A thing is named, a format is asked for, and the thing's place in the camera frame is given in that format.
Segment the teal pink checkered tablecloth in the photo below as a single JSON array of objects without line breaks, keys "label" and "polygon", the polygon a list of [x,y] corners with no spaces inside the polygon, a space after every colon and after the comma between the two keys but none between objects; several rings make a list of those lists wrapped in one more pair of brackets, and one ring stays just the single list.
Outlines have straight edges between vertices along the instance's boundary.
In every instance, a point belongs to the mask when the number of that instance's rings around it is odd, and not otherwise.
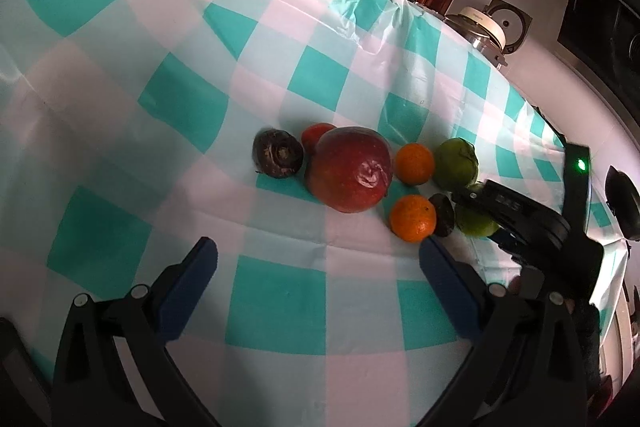
[{"label": "teal pink checkered tablecloth", "polygon": [[170,353],[226,426],[413,426],[468,344],[387,213],[256,171],[255,134],[472,143],[551,208],[564,150],[503,75],[406,0],[1,0],[1,313],[46,375],[73,298],[119,298],[208,236]]}]

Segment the dark purple passion fruit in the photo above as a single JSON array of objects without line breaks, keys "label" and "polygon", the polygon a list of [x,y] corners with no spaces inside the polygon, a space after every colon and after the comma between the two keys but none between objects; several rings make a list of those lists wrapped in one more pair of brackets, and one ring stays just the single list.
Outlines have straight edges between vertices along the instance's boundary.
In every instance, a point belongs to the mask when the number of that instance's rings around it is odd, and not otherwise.
[{"label": "dark purple passion fruit", "polygon": [[428,200],[434,206],[436,213],[434,234],[443,239],[444,237],[449,236],[456,226],[454,206],[451,204],[449,197],[442,193],[436,193]]}]

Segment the small red tomato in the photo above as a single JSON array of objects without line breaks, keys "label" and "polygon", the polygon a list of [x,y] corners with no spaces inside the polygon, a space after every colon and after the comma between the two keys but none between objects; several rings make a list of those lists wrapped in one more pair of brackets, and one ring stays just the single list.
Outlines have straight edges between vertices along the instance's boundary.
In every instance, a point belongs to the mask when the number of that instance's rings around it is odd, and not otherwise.
[{"label": "small red tomato", "polygon": [[334,128],[334,124],[329,124],[328,122],[319,122],[319,124],[312,124],[306,128],[300,137],[300,142],[302,142],[305,154],[308,156],[314,155],[314,150],[322,138],[322,135]]}]

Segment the small green tomato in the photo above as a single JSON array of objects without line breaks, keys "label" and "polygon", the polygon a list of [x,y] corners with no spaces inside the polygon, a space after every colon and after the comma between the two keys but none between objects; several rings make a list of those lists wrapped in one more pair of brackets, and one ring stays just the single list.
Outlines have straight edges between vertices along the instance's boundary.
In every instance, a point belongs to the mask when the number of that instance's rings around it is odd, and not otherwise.
[{"label": "small green tomato", "polygon": [[442,142],[434,152],[434,182],[453,192],[477,181],[478,159],[474,145],[462,138]]}]

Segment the black wok pan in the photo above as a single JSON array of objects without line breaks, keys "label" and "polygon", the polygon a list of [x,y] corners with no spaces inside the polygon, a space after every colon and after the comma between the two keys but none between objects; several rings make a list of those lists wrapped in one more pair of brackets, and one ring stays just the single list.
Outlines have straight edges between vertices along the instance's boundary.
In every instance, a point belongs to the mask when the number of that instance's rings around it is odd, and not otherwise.
[{"label": "black wok pan", "polygon": [[608,208],[615,216],[625,239],[640,239],[640,196],[629,176],[611,166],[605,179],[605,196]]}]

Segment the dark brown passion fruit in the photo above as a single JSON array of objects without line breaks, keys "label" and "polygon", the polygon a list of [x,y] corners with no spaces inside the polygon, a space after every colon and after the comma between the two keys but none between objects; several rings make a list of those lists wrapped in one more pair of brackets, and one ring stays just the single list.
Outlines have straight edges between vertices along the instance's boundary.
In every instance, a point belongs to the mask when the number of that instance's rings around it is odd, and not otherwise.
[{"label": "dark brown passion fruit", "polygon": [[285,179],[295,176],[303,167],[305,151],[291,133],[269,128],[255,135],[252,158],[259,173]]}]

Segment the orange mandarin near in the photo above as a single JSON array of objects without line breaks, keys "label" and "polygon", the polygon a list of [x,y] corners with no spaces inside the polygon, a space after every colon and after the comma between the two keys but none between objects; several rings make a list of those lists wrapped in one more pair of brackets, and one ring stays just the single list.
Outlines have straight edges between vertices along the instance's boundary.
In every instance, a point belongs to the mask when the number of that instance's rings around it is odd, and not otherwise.
[{"label": "orange mandarin near", "polygon": [[421,195],[398,199],[388,216],[390,229],[407,243],[420,243],[435,232],[437,215],[434,205]]}]

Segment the orange mandarin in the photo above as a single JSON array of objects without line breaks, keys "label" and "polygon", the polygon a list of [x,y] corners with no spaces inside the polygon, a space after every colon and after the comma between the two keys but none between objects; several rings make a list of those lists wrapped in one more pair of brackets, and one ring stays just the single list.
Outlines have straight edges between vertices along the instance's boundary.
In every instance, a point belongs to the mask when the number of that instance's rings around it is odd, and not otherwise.
[{"label": "orange mandarin", "polygon": [[434,205],[421,195],[398,199],[388,216],[390,229],[407,243],[420,243],[435,232],[437,215]]},{"label": "orange mandarin", "polygon": [[401,147],[394,158],[395,176],[410,186],[431,180],[435,172],[433,153],[424,145],[409,143]]}]

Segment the white steel cooker pot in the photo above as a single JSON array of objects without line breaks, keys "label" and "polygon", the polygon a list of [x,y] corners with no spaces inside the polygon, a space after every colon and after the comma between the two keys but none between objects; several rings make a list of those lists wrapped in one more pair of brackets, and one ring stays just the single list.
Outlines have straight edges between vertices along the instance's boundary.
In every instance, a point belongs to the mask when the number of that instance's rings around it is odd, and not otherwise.
[{"label": "white steel cooker pot", "polygon": [[449,13],[445,23],[465,38],[496,69],[506,66],[504,48],[506,36],[503,30],[489,15],[466,6],[459,13]]}]

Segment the large dark red pomegranate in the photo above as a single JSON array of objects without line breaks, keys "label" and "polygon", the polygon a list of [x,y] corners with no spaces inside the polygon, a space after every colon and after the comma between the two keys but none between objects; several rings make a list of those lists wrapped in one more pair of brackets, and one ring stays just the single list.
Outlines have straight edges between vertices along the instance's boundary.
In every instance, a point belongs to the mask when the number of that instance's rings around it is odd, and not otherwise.
[{"label": "large dark red pomegranate", "polygon": [[323,133],[305,171],[309,193],[342,213],[363,212],[378,205],[392,179],[390,146],[378,132],[361,127]]}]

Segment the orange mandarin far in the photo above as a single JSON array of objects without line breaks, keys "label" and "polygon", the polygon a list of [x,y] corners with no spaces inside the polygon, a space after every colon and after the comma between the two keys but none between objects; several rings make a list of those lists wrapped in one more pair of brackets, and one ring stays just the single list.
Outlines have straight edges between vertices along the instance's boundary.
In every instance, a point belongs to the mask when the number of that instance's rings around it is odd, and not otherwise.
[{"label": "orange mandarin far", "polygon": [[394,158],[395,176],[410,186],[431,180],[435,172],[433,153],[424,145],[409,143],[401,147]]}]

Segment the large green tomato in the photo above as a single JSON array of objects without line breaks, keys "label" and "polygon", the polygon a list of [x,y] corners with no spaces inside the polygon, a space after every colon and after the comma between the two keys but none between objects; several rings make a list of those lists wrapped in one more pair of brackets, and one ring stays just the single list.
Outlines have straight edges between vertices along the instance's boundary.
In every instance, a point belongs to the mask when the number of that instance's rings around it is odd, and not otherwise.
[{"label": "large green tomato", "polygon": [[484,188],[484,182],[475,182],[452,193],[454,219],[465,235],[489,237],[499,230],[498,223],[491,218],[490,207],[483,195]]}]

